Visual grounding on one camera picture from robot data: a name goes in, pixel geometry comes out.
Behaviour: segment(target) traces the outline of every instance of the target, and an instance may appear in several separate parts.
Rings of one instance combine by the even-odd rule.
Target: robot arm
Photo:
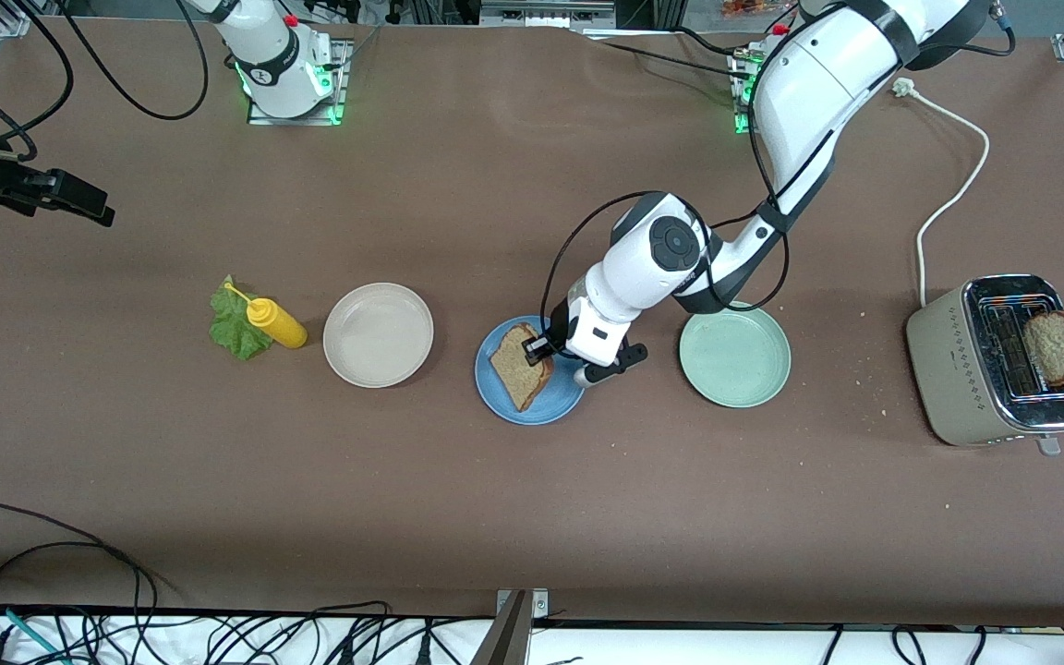
[[[675,195],[641,199],[615,225],[602,262],[573,283],[545,334],[528,343],[529,362],[566,350],[620,373],[630,325],[667,295],[687,312],[721,312],[827,181],[836,139],[857,111],[916,62],[932,35],[955,34],[957,20],[969,32],[957,41],[978,32],[991,3],[970,2],[981,18],[975,30],[966,24],[968,0],[848,0],[822,13],[824,3],[805,1],[819,16],[769,54],[752,90],[777,205],[764,202],[726,243]],[[579,376],[578,383],[593,382]]]
[[[292,118],[333,93],[322,67],[331,62],[331,37],[287,24],[273,0],[188,0],[216,26],[236,59],[245,92],[267,115]]]

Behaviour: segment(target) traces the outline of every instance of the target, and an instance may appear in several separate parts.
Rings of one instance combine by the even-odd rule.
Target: plate rim
[[[736,305],[739,305],[739,306],[750,306],[750,303],[739,302],[739,300],[733,300],[732,304],[735,305],[735,306]],[[700,386],[697,386],[697,383],[692,380],[692,376],[688,376],[688,370],[687,370],[686,367],[684,367],[684,361],[683,361],[684,360],[684,354],[683,354],[683,342],[684,342],[684,337],[688,336],[689,329],[693,328],[694,321],[697,320],[697,317],[716,317],[716,316],[739,316],[739,317],[748,317],[748,315],[752,315],[752,314],[760,314],[761,316],[764,316],[765,318],[769,319],[769,321],[771,321],[771,323],[774,325],[774,328],[776,328],[778,330],[778,333],[780,333],[781,340],[782,340],[782,346],[786,349],[786,363],[785,363],[786,366],[785,366],[784,371],[782,371],[782,378],[780,379],[779,382],[777,382],[778,383],[777,389],[770,396],[766,397],[766,399],[758,401],[758,402],[753,402],[753,403],[728,403],[728,402],[725,402],[722,400],[718,400],[714,396],[710,396],[709,393],[705,393],[703,390],[703,388],[701,388]],[[791,353],[791,340],[789,340],[789,337],[786,336],[786,330],[782,330],[782,325],[778,323],[778,319],[774,318],[774,316],[769,315],[769,312],[766,312],[766,311],[764,311],[764,309],[761,309],[761,307],[760,309],[755,309],[755,311],[749,311],[749,312],[734,312],[734,311],[730,311],[730,309],[724,309],[721,312],[713,312],[712,314],[694,314],[694,315],[692,315],[691,317],[688,317],[688,320],[685,321],[684,328],[683,328],[682,332],[680,332],[680,344],[677,345],[676,351],[677,351],[677,354],[679,354],[679,356],[680,356],[680,370],[681,370],[681,373],[683,373],[683,378],[684,378],[684,380],[686,382],[688,382],[689,386],[692,386],[693,388],[695,388],[697,393],[700,393],[700,395],[703,396],[705,400],[709,400],[709,401],[711,401],[711,402],[713,402],[713,403],[715,403],[717,405],[722,405],[722,408],[727,408],[727,409],[754,409],[754,408],[758,408],[758,405],[764,404],[764,403],[768,402],[769,400],[772,400],[775,397],[777,397],[782,392],[782,388],[784,388],[786,386],[786,382],[788,382],[788,380],[791,378],[791,366],[794,365],[794,356],[793,356],[793,353]]]
[[[328,333],[330,332],[330,330],[333,329],[333,323],[331,323],[331,321],[333,321],[334,313],[339,309],[339,306],[342,306],[344,302],[346,302],[349,298],[354,298],[355,294],[359,294],[360,290],[366,290],[366,289],[371,289],[371,287],[381,287],[381,286],[387,287],[387,289],[389,290],[395,290],[397,292],[398,295],[401,295],[403,298],[409,298],[411,302],[417,303],[418,309],[422,314],[422,319],[425,319],[428,329],[430,329],[430,333],[428,333],[428,335],[425,336],[426,344],[425,344],[425,349],[422,349],[421,352],[421,360],[417,362],[417,364],[413,367],[413,369],[406,371],[405,375],[401,376],[400,379],[396,379],[395,382],[384,382],[379,384],[355,382],[354,380],[349,379],[347,378],[347,376],[343,375],[342,371],[339,371],[339,368],[336,367],[336,363],[334,363],[333,360],[331,360],[332,352],[328,344],[326,344],[326,338],[328,338]],[[354,289],[348,290],[347,294],[344,294],[343,298],[339,298],[338,302],[334,303],[334,306],[331,307],[331,311],[328,312],[328,315],[326,315],[326,321],[325,323],[322,323],[322,356],[326,358],[326,365],[330,366],[331,369],[334,371],[334,373],[336,373],[339,377],[339,379],[343,379],[344,382],[351,383],[352,386],[355,386],[358,388],[387,388],[396,386],[397,383],[404,382],[405,379],[410,379],[411,376],[416,375],[417,370],[421,369],[421,367],[426,365],[427,360],[430,359],[430,352],[432,348],[434,348],[435,335],[436,332],[434,329],[434,315],[432,315],[432,312],[430,312],[430,304],[426,303],[425,298],[421,298],[421,296],[419,296],[416,290],[411,289],[409,286],[402,285],[402,283],[396,283],[396,282],[361,283],[360,286],[355,286]]]
[[[484,358],[484,354],[482,354],[482,348],[484,348],[484,346],[486,345],[486,337],[491,337],[492,335],[494,335],[495,332],[498,332],[498,330],[508,325],[522,323],[523,319],[532,319],[529,322],[536,330],[544,329],[543,320],[541,320],[539,316],[535,314],[527,314],[509,318],[508,320],[502,321],[502,323],[495,326],[495,328],[492,328],[491,332],[487,332],[486,335],[482,336],[482,340],[479,342],[479,350],[473,354],[473,388],[476,388],[476,392],[479,393],[479,399],[482,400],[482,403],[486,405],[486,409],[489,410],[491,413],[494,413],[496,416],[501,417],[501,419],[506,420],[512,425],[519,425],[520,427],[537,427],[541,425],[549,425],[549,422],[555,422],[558,420],[561,420],[562,417],[568,416],[570,412],[572,412],[578,406],[580,401],[582,401],[582,397],[585,396],[585,388],[578,386],[580,392],[578,393],[578,397],[576,397],[572,403],[569,404],[569,408],[556,414],[556,416],[550,417],[549,420],[542,420],[537,422],[521,422],[519,420],[512,420],[511,416],[505,416],[505,414],[500,413],[499,410],[497,410],[494,405],[492,405],[491,402],[486,400],[486,396],[484,395],[484,392],[482,392],[482,384],[479,382],[479,363],[485,362],[488,366],[491,365],[489,359]]]

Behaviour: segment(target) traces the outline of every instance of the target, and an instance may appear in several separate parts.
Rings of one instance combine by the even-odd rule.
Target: blue plate
[[[515,403],[512,396],[508,395],[508,388],[503,388],[499,375],[495,373],[495,367],[491,367],[491,353],[499,348],[499,342],[506,335],[508,330],[518,323],[528,323],[533,330],[541,330],[541,317],[537,316],[516,316],[514,319],[499,323],[498,328],[492,330],[491,335],[482,340],[479,347],[479,354],[473,359],[473,384],[479,388],[479,396],[496,416],[503,420],[515,422],[516,425],[546,425],[565,416],[573,410],[575,405],[582,400],[582,393],[585,390],[573,382],[573,373],[578,371],[584,363],[579,360],[571,360],[559,356],[552,358],[553,370],[549,378],[549,383],[545,384],[541,395],[532,400],[528,411],[520,413],[515,411]]]

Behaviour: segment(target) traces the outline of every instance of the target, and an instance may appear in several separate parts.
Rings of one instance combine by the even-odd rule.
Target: yellow squeeze bottle
[[[306,329],[301,327],[289,312],[284,311],[273,300],[269,298],[250,300],[249,296],[242,294],[231,283],[225,283],[225,287],[240,298],[245,298],[245,302],[249,303],[245,306],[245,316],[249,317],[249,323],[262,329],[263,333],[273,337],[273,340],[278,342],[279,345],[287,349],[297,349],[306,344]]]

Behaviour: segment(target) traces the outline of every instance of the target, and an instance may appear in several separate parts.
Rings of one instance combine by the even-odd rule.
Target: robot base
[[[351,53],[354,41],[350,38],[331,38],[328,62],[334,65],[329,72],[318,73],[320,84],[330,85],[333,93],[309,113],[292,118],[267,115],[249,98],[249,124],[334,127],[343,124],[343,106],[347,102],[347,83],[351,80]]]

